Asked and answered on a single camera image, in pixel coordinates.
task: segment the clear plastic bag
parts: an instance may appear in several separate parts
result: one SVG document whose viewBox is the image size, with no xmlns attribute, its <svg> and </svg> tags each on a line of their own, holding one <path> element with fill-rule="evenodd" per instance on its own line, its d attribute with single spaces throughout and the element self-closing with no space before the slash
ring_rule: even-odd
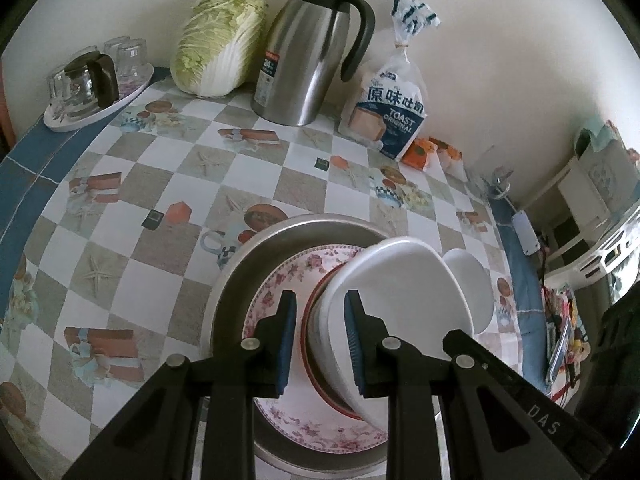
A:
<svg viewBox="0 0 640 480">
<path fill-rule="evenodd" d="M 338 131 L 388 156 L 400 160 L 420 132 L 427 117 L 427 90 L 417 66 L 409 61 L 409 40 L 440 20 L 424 3 L 394 0 L 391 12 L 396 50 L 381 66 L 364 67 L 359 88 L 347 100 Z"/>
</svg>

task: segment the white bowl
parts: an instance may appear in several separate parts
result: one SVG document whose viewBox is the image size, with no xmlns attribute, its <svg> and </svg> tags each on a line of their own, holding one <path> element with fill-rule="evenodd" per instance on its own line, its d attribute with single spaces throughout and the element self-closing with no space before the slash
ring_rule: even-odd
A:
<svg viewBox="0 0 640 480">
<path fill-rule="evenodd" d="M 363 399 L 353 379 L 344 326 L 344 295 L 351 289 L 359 291 L 367 314 L 385 321 L 389 335 L 444 360 L 442 339 L 457 328 L 472 335 L 471 314 L 449 267 L 417 238 L 384 240 L 336 272 L 309 320 L 308 332 L 315 333 L 310 347 L 331 387 L 369 424 L 387 431 L 388 399 Z"/>
<path fill-rule="evenodd" d="M 448 251 L 443 259 L 465 295 L 474 333 L 484 332 L 494 316 L 494 290 L 489 274 L 478 260 L 462 249 Z"/>
</svg>

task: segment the black jug handle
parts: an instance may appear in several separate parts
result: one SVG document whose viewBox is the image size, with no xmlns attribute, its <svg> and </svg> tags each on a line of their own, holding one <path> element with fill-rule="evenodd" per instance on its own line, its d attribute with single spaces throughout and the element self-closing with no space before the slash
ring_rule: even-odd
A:
<svg viewBox="0 0 640 480">
<path fill-rule="evenodd" d="M 110 56 L 102 54 L 98 59 L 88 61 L 86 64 L 94 83 L 95 96 L 100 108 L 108 108 L 120 99 L 118 81 L 113 60 Z"/>
<path fill-rule="evenodd" d="M 369 46 L 369 41 L 373 36 L 373 29 L 376 27 L 376 15 L 371 6 L 364 0 L 343 0 L 350 3 L 360 13 L 360 30 L 351 50 L 344 58 L 340 68 L 340 79 L 348 81 L 356 73 L 358 65 Z"/>
</svg>

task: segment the checkered tablecloth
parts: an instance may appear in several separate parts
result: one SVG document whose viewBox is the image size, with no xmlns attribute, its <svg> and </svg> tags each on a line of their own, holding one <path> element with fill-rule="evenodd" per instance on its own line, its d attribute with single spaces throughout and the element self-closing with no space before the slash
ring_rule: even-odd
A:
<svg viewBox="0 0 640 480">
<path fill-rule="evenodd" d="M 225 258 L 287 216 L 340 213 L 440 254 L 469 251 L 495 287 L 495 315 L 479 340 L 522 373 L 510 271 L 489 206 L 437 165 L 422 173 L 338 136 L 329 108 L 309 126 L 279 126 L 259 118 L 251 98 L 194 99 L 170 78 L 156 83 L 95 138 L 36 222 L 0 334 L 0 415 L 43 478 L 60 478 L 142 384 L 88 370 L 108 352 L 83 357 L 65 330 L 131 330 L 145 379 L 172 353 L 200 358 L 202 316 Z M 109 174 L 120 174 L 119 186 L 86 190 L 96 186 L 89 177 Z M 476 212 L 487 229 L 460 212 Z M 24 410 L 7 408 L 16 394 L 5 383 Z M 260 461 L 257 473 L 291 478 Z"/>
</svg>

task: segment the starfish print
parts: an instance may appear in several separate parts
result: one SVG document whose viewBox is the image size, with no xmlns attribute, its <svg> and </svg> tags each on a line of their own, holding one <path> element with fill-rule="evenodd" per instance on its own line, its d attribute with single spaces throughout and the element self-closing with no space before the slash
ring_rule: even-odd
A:
<svg viewBox="0 0 640 480">
<path fill-rule="evenodd" d="M 172 124 L 172 127 L 178 130 L 178 135 L 180 135 L 181 139 L 184 139 L 184 136 L 187 134 L 187 130 L 182 127 L 180 123 Z"/>
<path fill-rule="evenodd" d="M 74 216 L 78 217 L 78 230 L 82 229 L 82 223 L 87 219 L 87 217 L 99 214 L 100 211 L 95 208 L 94 202 L 89 202 L 88 205 L 82 206 L 74 213 Z"/>
<path fill-rule="evenodd" d="M 353 189 L 358 189 L 358 183 L 356 182 L 356 178 L 353 176 L 353 171 L 351 171 L 351 168 L 347 168 L 347 172 L 349 173 L 349 178 L 351 179 L 351 183 L 353 184 Z"/>
<path fill-rule="evenodd" d="M 319 147 L 320 147 L 320 146 L 318 146 L 318 140 L 316 139 L 316 137 L 315 137 L 311 132 L 308 132 L 307 130 L 305 130 L 304 128 L 302 128 L 302 133 L 303 133 L 303 135 L 304 135 L 307 139 L 309 139 L 309 140 L 313 143 L 313 145 L 314 145 L 316 148 L 319 148 Z"/>
<path fill-rule="evenodd" d="M 86 280 L 94 280 L 94 296 L 97 298 L 98 293 L 100 292 L 100 281 L 108 280 L 110 278 L 114 278 L 113 275 L 109 274 L 105 270 L 102 270 L 101 265 L 98 264 L 93 255 L 89 255 L 89 268 L 90 272 L 86 273 L 83 278 Z"/>
<path fill-rule="evenodd" d="M 393 236 L 398 236 L 398 231 L 396 230 L 395 224 L 389 218 L 389 216 L 386 214 L 386 211 L 383 209 L 382 205 L 380 203 L 376 202 L 376 207 L 377 207 L 378 211 L 380 212 L 380 214 L 382 215 L 382 218 L 385 219 L 385 227 L 387 227 L 389 229 L 389 231 L 391 232 L 391 234 Z"/>
<path fill-rule="evenodd" d="M 213 158 L 211 158 L 209 155 L 205 155 L 202 152 L 198 152 L 198 158 L 200 159 L 198 166 L 202 166 L 202 171 L 204 172 L 204 176 L 209 176 L 209 168 L 211 166 L 218 165 L 218 163 L 214 161 Z"/>
<path fill-rule="evenodd" d="M 88 169 L 89 169 L 88 167 L 86 167 L 84 164 L 82 164 L 82 162 L 80 162 L 79 164 L 76 164 L 74 168 L 71 170 L 69 178 L 73 180 L 74 178 L 79 176 L 80 173 L 85 173 L 86 170 Z"/>
</svg>

